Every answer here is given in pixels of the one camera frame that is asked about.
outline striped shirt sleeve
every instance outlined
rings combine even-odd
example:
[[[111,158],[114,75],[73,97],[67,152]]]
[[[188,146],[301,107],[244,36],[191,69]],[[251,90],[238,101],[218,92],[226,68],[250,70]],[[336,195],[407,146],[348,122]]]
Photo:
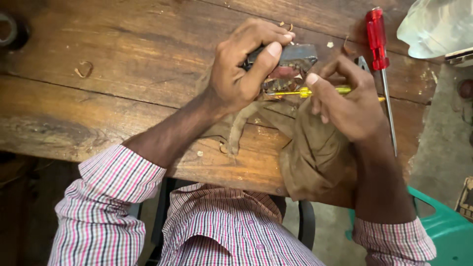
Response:
[[[144,223],[128,215],[130,203],[153,197],[166,170],[121,145],[79,164],[56,205],[58,229],[49,265],[134,265]]]
[[[353,241],[368,251],[368,266],[427,266],[427,261],[437,255],[419,218],[403,224],[377,224],[355,218]]]

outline black chair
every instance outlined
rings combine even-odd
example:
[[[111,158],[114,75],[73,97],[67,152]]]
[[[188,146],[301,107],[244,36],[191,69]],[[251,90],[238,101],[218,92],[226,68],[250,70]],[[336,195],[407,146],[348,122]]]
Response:
[[[170,200],[169,195],[171,191],[181,188],[183,186],[189,186],[196,182],[175,179],[172,177],[165,177],[161,184],[161,190],[159,192],[159,203],[156,210],[156,218],[154,220],[153,232],[151,233],[151,243],[155,244],[155,248],[149,256],[146,262],[146,266],[156,266],[161,259],[161,251],[164,244],[163,226],[167,218],[167,210],[169,208]],[[139,218],[141,212],[141,204],[139,207],[133,207],[130,210],[130,214]],[[312,204],[308,201],[299,201],[299,235],[298,239],[308,249],[312,250],[314,245],[315,236],[315,215]]]

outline red screwdriver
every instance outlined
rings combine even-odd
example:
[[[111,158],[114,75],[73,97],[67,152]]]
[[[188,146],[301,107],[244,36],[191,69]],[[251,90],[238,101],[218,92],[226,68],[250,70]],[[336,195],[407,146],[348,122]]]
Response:
[[[391,141],[393,142],[394,155],[397,157],[396,135],[394,133],[393,113],[387,88],[386,68],[389,58],[386,56],[386,34],[384,28],[383,10],[379,7],[366,13],[366,28],[368,30],[369,47],[373,51],[373,69],[381,70],[381,80],[386,97],[389,126],[391,127]]]

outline person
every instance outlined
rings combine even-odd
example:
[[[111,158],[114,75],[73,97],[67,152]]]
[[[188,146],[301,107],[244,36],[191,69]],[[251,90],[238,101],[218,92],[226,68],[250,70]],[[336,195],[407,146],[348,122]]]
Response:
[[[275,68],[282,46],[295,34],[249,19],[216,49],[208,88],[147,131],[79,165],[81,179],[55,210],[59,227],[50,265],[134,265],[143,247],[143,222],[131,203],[155,195],[166,168],[212,124],[249,105]],[[253,67],[240,66],[261,45]],[[343,97],[328,81],[346,77]],[[333,123],[357,153],[353,239],[366,248],[368,265],[428,265],[435,247],[416,217],[390,144],[389,125],[373,77],[338,57],[306,84],[313,113]],[[159,265],[323,265],[282,226],[281,211],[263,193],[196,183],[171,192]]]

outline red object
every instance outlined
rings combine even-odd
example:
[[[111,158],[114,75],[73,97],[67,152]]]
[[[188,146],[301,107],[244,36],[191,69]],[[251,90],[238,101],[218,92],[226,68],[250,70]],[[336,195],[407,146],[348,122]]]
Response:
[[[373,51],[373,69],[381,70],[389,66],[386,56],[386,34],[383,10],[374,8],[366,13],[366,29],[368,30],[369,47]]]

